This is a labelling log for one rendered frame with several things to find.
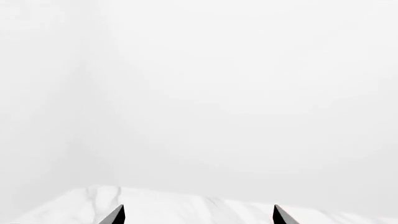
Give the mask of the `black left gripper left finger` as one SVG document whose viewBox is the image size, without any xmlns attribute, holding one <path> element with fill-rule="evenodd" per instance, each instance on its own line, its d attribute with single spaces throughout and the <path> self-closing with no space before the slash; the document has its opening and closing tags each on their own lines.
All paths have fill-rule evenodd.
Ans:
<svg viewBox="0 0 398 224">
<path fill-rule="evenodd" d="M 101 220 L 98 224 L 124 224 L 125 211 L 124 205 L 115 208 L 108 216 Z"/>
</svg>

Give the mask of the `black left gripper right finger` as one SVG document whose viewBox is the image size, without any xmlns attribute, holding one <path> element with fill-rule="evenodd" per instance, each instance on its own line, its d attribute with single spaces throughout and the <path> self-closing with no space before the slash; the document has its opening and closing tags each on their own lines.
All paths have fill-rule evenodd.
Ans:
<svg viewBox="0 0 398 224">
<path fill-rule="evenodd" d="M 300 224 L 279 205 L 274 205 L 272 219 L 274 224 Z"/>
</svg>

